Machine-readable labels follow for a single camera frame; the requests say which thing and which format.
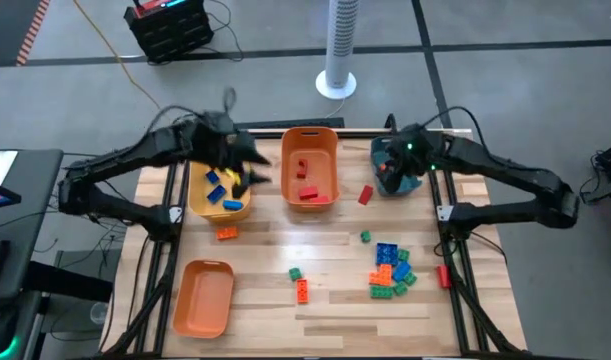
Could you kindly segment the black crate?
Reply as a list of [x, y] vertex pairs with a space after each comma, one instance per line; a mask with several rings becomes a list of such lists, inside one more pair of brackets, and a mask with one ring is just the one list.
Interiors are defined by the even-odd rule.
[[204, 0], [186, 0], [146, 17], [137, 16], [133, 3], [123, 18], [147, 60], [155, 64], [175, 61], [214, 36]]

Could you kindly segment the white tower fan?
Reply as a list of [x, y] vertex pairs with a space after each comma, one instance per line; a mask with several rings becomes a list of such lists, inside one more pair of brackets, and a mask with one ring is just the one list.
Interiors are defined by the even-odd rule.
[[359, 8], [360, 0], [329, 1], [325, 67], [315, 81], [317, 91], [328, 99], [344, 100], [356, 90], [350, 60]]

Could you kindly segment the yellow plastic bin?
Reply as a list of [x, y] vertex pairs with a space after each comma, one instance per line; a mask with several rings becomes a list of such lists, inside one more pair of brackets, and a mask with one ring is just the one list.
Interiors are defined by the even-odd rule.
[[[217, 184], [211, 184], [205, 174], [214, 170], [220, 178]], [[190, 163], [190, 180], [188, 190], [189, 208], [198, 216], [211, 223], [227, 223], [240, 221], [246, 218], [251, 212], [251, 191], [248, 190], [241, 198], [232, 197], [233, 180], [218, 169], [212, 169], [208, 165], [198, 162]], [[226, 188], [227, 194], [216, 204], [211, 204], [206, 196], [217, 186], [222, 185]], [[244, 207], [239, 211], [228, 211], [222, 206], [224, 200], [240, 201]]]

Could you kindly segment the teal plastic bin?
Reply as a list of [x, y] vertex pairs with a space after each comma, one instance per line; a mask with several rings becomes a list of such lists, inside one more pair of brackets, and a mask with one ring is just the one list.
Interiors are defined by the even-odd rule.
[[422, 181], [417, 177], [409, 177], [411, 179], [411, 191], [403, 195], [394, 195], [387, 192], [383, 185], [380, 183], [377, 176], [377, 153], [379, 151], [386, 151], [387, 146], [390, 143], [390, 138], [387, 136], [376, 137], [371, 141], [370, 159], [372, 163], [372, 170], [374, 173], [376, 189], [378, 193], [383, 197], [401, 197], [412, 193], [414, 190], [422, 185]]

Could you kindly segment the clear cup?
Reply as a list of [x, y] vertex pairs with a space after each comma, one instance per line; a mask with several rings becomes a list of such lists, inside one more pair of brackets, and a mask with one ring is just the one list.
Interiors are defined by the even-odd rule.
[[105, 323], [106, 316], [108, 314], [108, 310], [109, 310], [109, 305], [107, 303], [96, 302], [90, 308], [90, 312], [89, 312], [90, 320], [95, 325], [98, 325], [98, 326], [103, 325]]

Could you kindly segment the red device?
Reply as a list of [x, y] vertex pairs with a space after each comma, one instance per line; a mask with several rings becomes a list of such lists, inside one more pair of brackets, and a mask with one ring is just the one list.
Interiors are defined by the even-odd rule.
[[181, 4], [186, 0], [132, 0], [138, 17], [146, 17], [163, 9]]

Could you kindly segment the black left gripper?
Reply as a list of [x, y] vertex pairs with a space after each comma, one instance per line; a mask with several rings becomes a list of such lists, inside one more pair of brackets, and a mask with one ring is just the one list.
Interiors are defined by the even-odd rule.
[[234, 151], [236, 131], [228, 112], [202, 112], [196, 114], [194, 130], [194, 160], [219, 170], [230, 169], [239, 174], [232, 185], [232, 197], [241, 198], [252, 185], [268, 183], [270, 177], [244, 172], [243, 162], [270, 165], [255, 146], [242, 146]]

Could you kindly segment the black metal table frame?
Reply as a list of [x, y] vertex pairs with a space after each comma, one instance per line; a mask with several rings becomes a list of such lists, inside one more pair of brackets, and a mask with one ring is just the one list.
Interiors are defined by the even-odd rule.
[[[180, 336], [172, 321], [175, 300], [159, 301], [129, 350], [137, 356], [159, 349], [163, 357], [455, 357], [457, 331], [471, 348], [478, 343], [470, 313], [453, 315], [448, 290], [438, 284], [439, 241], [435, 207], [447, 201], [449, 183], [423, 184], [407, 197], [358, 197], [374, 177], [369, 160], [373, 129], [339, 131], [340, 198], [320, 213], [294, 212], [283, 199], [280, 168], [256, 186], [251, 212], [237, 225], [239, 236], [218, 241], [214, 228], [187, 212], [176, 251], [174, 284], [194, 260], [228, 263], [234, 288], [225, 332], [214, 339]], [[360, 233], [371, 232], [362, 243]], [[416, 283], [403, 296], [372, 299], [368, 275], [380, 242], [410, 252]], [[309, 303], [298, 304], [297, 267], [308, 282]]]

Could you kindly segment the tall orange plastic bin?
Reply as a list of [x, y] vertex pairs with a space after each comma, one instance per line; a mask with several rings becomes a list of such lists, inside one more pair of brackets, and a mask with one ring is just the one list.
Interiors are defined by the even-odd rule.
[[[316, 213], [330, 210], [340, 198], [337, 171], [338, 136], [327, 127], [295, 127], [288, 129], [281, 139], [281, 194], [290, 210]], [[308, 160], [308, 174], [298, 179], [298, 160]], [[298, 190], [317, 186], [319, 196], [326, 195], [330, 202], [314, 204], [300, 200]]]

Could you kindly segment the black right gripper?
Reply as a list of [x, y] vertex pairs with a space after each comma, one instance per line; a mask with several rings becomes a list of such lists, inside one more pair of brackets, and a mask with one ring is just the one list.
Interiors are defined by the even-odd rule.
[[[377, 153], [377, 176], [389, 176], [388, 186], [391, 194], [409, 193], [411, 179], [406, 175], [424, 175], [430, 169], [427, 156], [431, 146], [426, 135], [426, 129], [420, 124], [406, 126], [391, 139], [387, 151]], [[379, 172], [381, 164], [387, 166], [385, 173]]]

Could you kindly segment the black mat orange edge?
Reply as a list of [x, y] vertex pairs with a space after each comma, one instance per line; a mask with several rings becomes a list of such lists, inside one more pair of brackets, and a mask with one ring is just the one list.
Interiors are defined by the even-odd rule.
[[0, 67], [24, 66], [51, 0], [0, 0]]

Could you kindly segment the low orange plastic bin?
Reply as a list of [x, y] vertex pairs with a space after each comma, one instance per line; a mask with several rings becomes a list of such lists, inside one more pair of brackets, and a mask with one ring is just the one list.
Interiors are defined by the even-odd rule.
[[222, 261], [188, 263], [179, 286], [172, 327], [184, 337], [214, 339], [227, 327], [234, 288], [232, 267]]

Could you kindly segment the dark grey desk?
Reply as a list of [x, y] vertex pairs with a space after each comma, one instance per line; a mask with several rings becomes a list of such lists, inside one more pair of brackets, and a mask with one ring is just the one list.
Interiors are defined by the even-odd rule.
[[0, 271], [0, 299], [21, 291], [62, 158], [61, 150], [21, 151], [2, 182], [21, 196], [21, 202], [0, 208], [0, 242], [8, 243]]

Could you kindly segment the black lit mouse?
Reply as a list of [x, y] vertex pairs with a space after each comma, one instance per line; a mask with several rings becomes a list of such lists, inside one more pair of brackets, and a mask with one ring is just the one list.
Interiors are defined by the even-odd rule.
[[16, 344], [18, 318], [19, 309], [16, 305], [0, 306], [0, 356], [7, 355]]

